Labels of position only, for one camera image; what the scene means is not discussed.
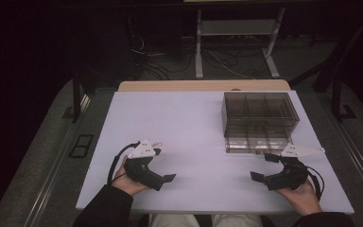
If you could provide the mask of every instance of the white bracket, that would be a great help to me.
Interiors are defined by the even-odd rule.
[[[301,147],[297,145],[287,145],[285,149],[282,151],[281,156],[283,157],[302,157],[306,155],[312,154],[320,154],[324,153],[324,148],[307,148]]]
[[[158,148],[159,144],[155,143],[154,147]],[[140,143],[140,145],[137,146],[130,154],[130,159],[135,158],[146,158],[146,157],[153,157],[156,155],[156,152],[154,150],[154,147],[151,145],[151,143],[146,139],[143,142]]]

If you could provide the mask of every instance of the gray floor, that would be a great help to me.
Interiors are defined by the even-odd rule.
[[[228,38],[204,42],[204,79],[271,79],[260,54],[261,48],[268,44],[266,40]],[[217,42],[229,44],[228,52],[224,49],[219,51]],[[278,40],[272,56],[282,79],[293,79],[315,66],[326,59],[335,46],[334,43],[316,43],[311,47],[308,43],[307,38]],[[147,66],[151,69],[148,71],[150,73],[145,72],[140,79],[195,79],[194,59],[191,61],[194,46],[189,39],[185,39],[184,46],[182,58],[163,56],[161,50],[154,52],[148,61],[151,66]],[[219,59],[228,59],[224,61],[225,65],[235,64],[229,68],[234,73],[216,63],[214,55]],[[363,175],[358,171],[361,167],[354,164],[351,151],[357,150],[363,157],[363,105],[349,87],[343,86],[342,104],[350,105],[357,118],[336,122],[329,111],[330,91],[315,93],[311,87],[315,78],[307,79],[293,89],[298,92],[315,132],[327,150],[327,157],[354,207],[354,223],[361,227]],[[63,87],[2,200],[0,226],[71,226],[79,214],[75,208],[78,193],[115,91],[116,88],[98,89],[94,96],[85,101],[86,107],[75,124],[71,119],[63,118],[66,109],[72,106],[71,82]],[[87,157],[69,158],[67,155],[80,134],[94,135]],[[277,227],[290,226],[297,217],[271,216]]]

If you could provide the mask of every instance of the person's right hand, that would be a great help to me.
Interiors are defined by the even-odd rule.
[[[283,188],[275,191],[284,196],[302,216],[322,212],[314,187],[308,179],[295,190]]]

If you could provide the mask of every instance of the background desk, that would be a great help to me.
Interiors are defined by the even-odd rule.
[[[212,81],[217,85],[223,82]],[[181,87],[188,87],[188,83],[195,87],[202,81],[182,82]],[[249,89],[248,84],[251,84],[255,89],[254,84],[264,81],[250,80],[245,83],[245,80],[239,80],[234,86]],[[128,90],[126,85],[130,87],[131,82],[125,87],[121,86],[121,91]],[[146,86],[144,83],[140,85],[141,90],[152,89],[148,86],[150,82]],[[203,89],[211,87],[201,85]],[[293,142],[320,148],[297,94],[294,91],[284,92],[290,94],[301,119],[292,134]],[[150,168],[160,175],[178,175],[172,183],[166,183],[160,192],[147,190],[136,196],[132,207],[134,212],[291,212],[291,206],[284,198],[250,179],[250,171],[269,175],[280,172],[281,164],[266,162],[263,156],[225,152],[220,113],[222,98],[223,91],[115,93],[77,208],[84,208],[106,182],[112,158],[122,147],[148,138],[152,142],[164,143],[163,152],[154,158]],[[326,188],[321,200],[323,209],[353,213],[326,156],[322,154],[301,160],[319,171],[325,180]]]

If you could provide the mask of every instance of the person's leg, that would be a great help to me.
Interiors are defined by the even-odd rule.
[[[212,222],[214,227],[262,227],[257,215],[214,215]]]
[[[150,227],[199,227],[194,215],[159,214],[152,216]]]

